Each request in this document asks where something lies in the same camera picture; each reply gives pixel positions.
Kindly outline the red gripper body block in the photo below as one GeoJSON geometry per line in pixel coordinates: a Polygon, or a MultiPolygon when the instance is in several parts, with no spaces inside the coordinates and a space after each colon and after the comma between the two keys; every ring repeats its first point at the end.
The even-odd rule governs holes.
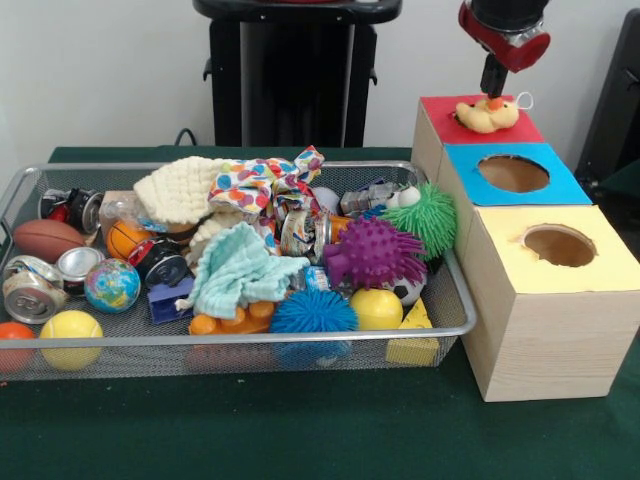
{"type": "Polygon", "coordinates": [[[542,24],[548,1],[464,1],[458,21],[462,29],[508,71],[533,66],[546,52],[551,36],[542,24]]]}

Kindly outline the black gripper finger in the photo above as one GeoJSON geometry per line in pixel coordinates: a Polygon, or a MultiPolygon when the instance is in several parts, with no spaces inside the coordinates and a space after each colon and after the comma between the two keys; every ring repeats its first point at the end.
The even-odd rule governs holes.
{"type": "Polygon", "coordinates": [[[489,81],[490,98],[499,98],[502,96],[507,76],[508,70],[500,63],[492,68],[492,73],[489,81]]]}
{"type": "Polygon", "coordinates": [[[492,53],[489,53],[485,59],[480,88],[486,95],[500,94],[500,62],[492,53]]]}

